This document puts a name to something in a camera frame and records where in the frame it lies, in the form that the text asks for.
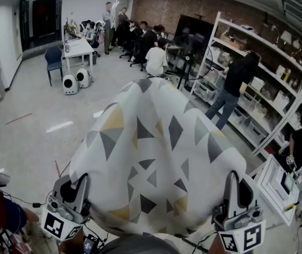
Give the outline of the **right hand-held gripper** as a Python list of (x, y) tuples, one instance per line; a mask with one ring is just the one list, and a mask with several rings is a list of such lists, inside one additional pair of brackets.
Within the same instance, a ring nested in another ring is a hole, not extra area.
[(251, 177), (239, 182), (232, 170), (226, 179), (225, 203), (213, 211), (212, 223), (226, 252), (247, 253), (263, 244), (266, 220), (258, 206), (259, 190)]

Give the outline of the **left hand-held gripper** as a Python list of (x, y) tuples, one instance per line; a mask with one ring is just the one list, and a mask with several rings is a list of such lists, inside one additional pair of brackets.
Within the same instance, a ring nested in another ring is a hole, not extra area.
[(56, 180), (52, 195), (42, 209), (41, 228), (57, 241), (72, 239), (90, 218), (88, 174), (74, 185), (69, 175)]

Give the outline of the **white triangle-patterned cloth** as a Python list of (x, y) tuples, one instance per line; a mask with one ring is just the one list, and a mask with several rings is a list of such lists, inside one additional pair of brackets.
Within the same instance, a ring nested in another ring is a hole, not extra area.
[(223, 198), (246, 161), (182, 92), (161, 78), (123, 87), (71, 159), (89, 178), (90, 216), (104, 230), (188, 237)]

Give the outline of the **person's left forearm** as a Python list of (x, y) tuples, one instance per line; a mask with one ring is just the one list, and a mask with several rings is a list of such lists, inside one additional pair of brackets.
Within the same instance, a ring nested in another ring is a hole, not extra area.
[(58, 247), (59, 254), (84, 254), (84, 232), (79, 231), (72, 239), (64, 241)]

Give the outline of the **person's right forearm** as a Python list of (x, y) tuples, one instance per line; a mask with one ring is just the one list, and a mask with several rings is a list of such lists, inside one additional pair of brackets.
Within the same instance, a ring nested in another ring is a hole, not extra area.
[(222, 241), (218, 234), (214, 238), (207, 254), (227, 254), (227, 252), (224, 250)]

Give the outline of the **white side table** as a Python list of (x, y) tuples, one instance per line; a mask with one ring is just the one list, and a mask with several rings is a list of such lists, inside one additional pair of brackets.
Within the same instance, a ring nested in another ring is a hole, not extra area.
[(292, 192), (287, 195), (281, 184), (285, 173), (288, 172), (278, 163), (274, 155), (269, 155), (265, 163), (251, 172), (250, 176), (258, 186), (261, 197), (280, 218), (280, 222), (290, 226), (295, 217), (296, 208), (288, 212), (284, 212), (283, 209), (298, 201), (299, 189), (294, 185)]

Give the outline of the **dark tablet screen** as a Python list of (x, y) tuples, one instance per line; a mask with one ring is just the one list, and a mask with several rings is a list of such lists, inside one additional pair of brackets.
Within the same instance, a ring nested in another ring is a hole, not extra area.
[(284, 190), (286, 191), (287, 195), (289, 195), (294, 188), (295, 181), (291, 174), (285, 173), (282, 177), (281, 184), (282, 184), (282, 187), (284, 188)]

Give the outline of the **yellow black hand tool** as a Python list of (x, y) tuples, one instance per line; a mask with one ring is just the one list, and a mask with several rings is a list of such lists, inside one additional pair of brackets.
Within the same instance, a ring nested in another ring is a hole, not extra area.
[(297, 202), (295, 202), (295, 203), (292, 203), (292, 204), (286, 206), (286, 207), (283, 209), (283, 211), (284, 211), (284, 212), (288, 212), (288, 211), (292, 210), (293, 208), (295, 208), (297, 205), (299, 205), (299, 201), (297, 201)]

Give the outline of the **black belt device with screen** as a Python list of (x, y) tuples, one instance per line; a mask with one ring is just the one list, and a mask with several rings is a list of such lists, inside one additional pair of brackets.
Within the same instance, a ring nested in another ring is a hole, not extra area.
[(84, 237), (83, 252), (84, 254), (97, 254), (99, 239), (91, 234)]

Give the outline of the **person's grey t-shirt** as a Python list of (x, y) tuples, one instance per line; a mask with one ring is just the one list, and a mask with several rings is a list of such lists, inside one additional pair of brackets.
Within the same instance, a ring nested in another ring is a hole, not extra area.
[(133, 234), (114, 239), (98, 254), (180, 254), (180, 252), (158, 237)]

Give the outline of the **white capsule pet carrier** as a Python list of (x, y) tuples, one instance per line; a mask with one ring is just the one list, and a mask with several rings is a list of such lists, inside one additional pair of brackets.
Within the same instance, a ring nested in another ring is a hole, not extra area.
[(92, 76), (85, 68), (78, 69), (76, 79), (80, 88), (88, 88), (92, 83)]
[(66, 95), (74, 95), (79, 91), (79, 83), (76, 77), (72, 74), (67, 74), (62, 80), (62, 89)]

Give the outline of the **blue chair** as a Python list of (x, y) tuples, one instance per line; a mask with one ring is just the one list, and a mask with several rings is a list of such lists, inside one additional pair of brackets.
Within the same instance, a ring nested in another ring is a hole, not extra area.
[(51, 47), (48, 48), (45, 52), (45, 60), (47, 62), (47, 73), (49, 78), (50, 86), (51, 83), (51, 71), (59, 70), (61, 79), (63, 79), (63, 71), (62, 71), (62, 51), (59, 47)]

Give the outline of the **white desk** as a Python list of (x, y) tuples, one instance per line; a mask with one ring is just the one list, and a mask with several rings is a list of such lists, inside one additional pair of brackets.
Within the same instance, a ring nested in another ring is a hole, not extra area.
[(84, 63), (84, 56), (89, 55), (89, 66), (90, 66), (90, 74), (93, 75), (93, 64), (92, 64), (92, 55), (93, 55), (93, 49), (88, 43), (88, 41), (85, 38), (80, 38), (80, 39), (75, 39), (69, 41), (69, 52), (65, 53), (64, 46), (64, 57), (66, 60), (66, 68), (67, 68), (67, 73), (71, 73), (71, 68), (70, 68), (70, 58), (74, 57), (82, 57), (82, 63)]

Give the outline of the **black office chair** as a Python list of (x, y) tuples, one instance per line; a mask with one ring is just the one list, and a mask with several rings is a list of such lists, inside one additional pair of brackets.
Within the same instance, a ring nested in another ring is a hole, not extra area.
[(96, 50), (99, 47), (99, 42), (98, 42), (98, 36), (97, 34), (94, 32), (92, 34), (92, 39), (90, 40), (89, 44), (93, 49), (93, 55), (100, 57), (100, 54), (98, 53), (98, 51)]

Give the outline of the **white shelving rack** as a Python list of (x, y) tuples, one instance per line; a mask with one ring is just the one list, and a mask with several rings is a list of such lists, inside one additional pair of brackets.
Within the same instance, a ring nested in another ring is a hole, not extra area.
[(258, 35), (251, 26), (235, 24), (218, 13), (208, 43), (213, 54), (211, 71), (220, 71), (223, 75), (231, 62), (248, 52), (260, 56), (258, 71), (245, 93), (254, 96), (267, 109), (265, 118), (271, 133), (255, 147), (233, 127), (250, 144), (254, 155), (264, 157), (282, 150), (290, 132), (302, 128), (302, 59), (297, 59), (291, 50), (300, 45), (287, 32), (280, 33), (276, 25), (269, 29), (276, 37), (274, 41)]

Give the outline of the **black double door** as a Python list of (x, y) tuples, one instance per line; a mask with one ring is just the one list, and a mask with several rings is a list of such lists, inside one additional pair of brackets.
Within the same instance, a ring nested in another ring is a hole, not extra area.
[(20, 34), (24, 51), (60, 41), (62, 0), (21, 0)]

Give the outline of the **large black screen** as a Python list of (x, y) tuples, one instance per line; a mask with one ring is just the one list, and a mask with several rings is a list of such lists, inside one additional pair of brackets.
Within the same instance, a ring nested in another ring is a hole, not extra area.
[(192, 55), (194, 66), (203, 62), (214, 25), (190, 16), (181, 15), (177, 25), (175, 39), (183, 46), (184, 54)]

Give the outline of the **white flat board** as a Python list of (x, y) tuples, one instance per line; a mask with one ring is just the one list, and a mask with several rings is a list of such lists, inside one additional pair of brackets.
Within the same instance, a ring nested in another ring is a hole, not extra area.
[(119, 0), (116, 0), (113, 4), (112, 4), (112, 8), (111, 8), (111, 29), (116, 30), (117, 26), (119, 24), (119, 20), (118, 20), (118, 15), (119, 15), (119, 6), (120, 2)]

